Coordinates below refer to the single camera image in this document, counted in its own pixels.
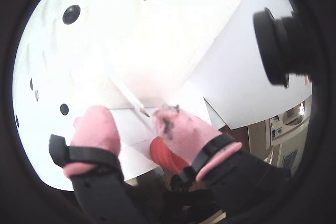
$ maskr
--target black hole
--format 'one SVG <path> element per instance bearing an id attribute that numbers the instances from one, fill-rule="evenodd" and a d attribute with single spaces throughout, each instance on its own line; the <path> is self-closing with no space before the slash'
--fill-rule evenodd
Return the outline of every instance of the black hole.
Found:
<path id="1" fill-rule="evenodd" d="M 71 5 L 63 14 L 63 23 L 70 25 L 77 20 L 80 14 L 80 7 L 78 5 Z"/>
<path id="2" fill-rule="evenodd" d="M 59 109 L 63 115 L 67 115 L 69 113 L 69 107 L 65 103 L 63 103 Z"/>
<path id="3" fill-rule="evenodd" d="M 17 118 L 17 115 L 15 115 L 15 122 L 16 122 L 16 126 L 19 128 L 19 119 Z"/>

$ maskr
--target ink stain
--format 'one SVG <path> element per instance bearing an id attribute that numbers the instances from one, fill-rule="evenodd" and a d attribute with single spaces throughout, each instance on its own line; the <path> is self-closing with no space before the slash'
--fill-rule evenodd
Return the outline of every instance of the ink stain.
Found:
<path id="1" fill-rule="evenodd" d="M 174 128 L 174 124 L 170 121 L 168 121 L 167 119 L 163 118 L 162 119 L 164 122 L 164 130 L 163 133 L 167 135 L 169 140 L 173 140 L 173 134 L 171 129 Z"/>
<path id="2" fill-rule="evenodd" d="M 174 109 L 176 109 L 177 113 L 180 112 L 180 106 L 178 104 L 174 107 Z"/>

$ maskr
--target white panel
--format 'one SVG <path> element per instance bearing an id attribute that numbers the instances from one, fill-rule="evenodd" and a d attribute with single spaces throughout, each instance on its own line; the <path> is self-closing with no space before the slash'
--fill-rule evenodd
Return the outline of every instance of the white panel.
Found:
<path id="1" fill-rule="evenodd" d="M 242 0 L 191 77 L 231 129 L 285 112 L 311 94 L 303 77 L 290 76 L 288 90 L 269 83 L 253 27 L 253 13 L 265 7 L 275 18 L 292 11 L 288 0 Z"/>

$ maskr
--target hand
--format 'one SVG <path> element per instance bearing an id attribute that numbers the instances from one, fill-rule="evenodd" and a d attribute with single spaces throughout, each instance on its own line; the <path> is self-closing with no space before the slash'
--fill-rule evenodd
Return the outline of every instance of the hand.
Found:
<path id="1" fill-rule="evenodd" d="M 200 118 L 172 106 L 155 111 L 153 125 L 168 148 L 189 164 L 207 142 L 221 134 Z"/>
<path id="2" fill-rule="evenodd" d="M 74 121 L 75 134 L 70 145 L 96 147 L 120 153 L 120 139 L 111 112 L 103 106 L 90 107 L 82 117 Z M 86 163 L 71 163 L 63 168 L 64 175 L 70 177 L 75 174 L 86 173 L 96 165 Z"/>

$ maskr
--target black sleeve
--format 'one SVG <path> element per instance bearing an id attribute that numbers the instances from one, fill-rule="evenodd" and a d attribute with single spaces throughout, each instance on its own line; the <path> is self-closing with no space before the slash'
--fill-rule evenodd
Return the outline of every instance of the black sleeve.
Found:
<path id="1" fill-rule="evenodd" d="M 100 173 L 97 168 L 70 179 L 79 205 L 93 223 L 148 223 L 127 195 L 118 173 Z"/>
<path id="2" fill-rule="evenodd" d="M 243 212 L 271 196 L 290 179 L 290 170 L 265 163 L 239 150 L 203 179 L 227 215 Z"/>

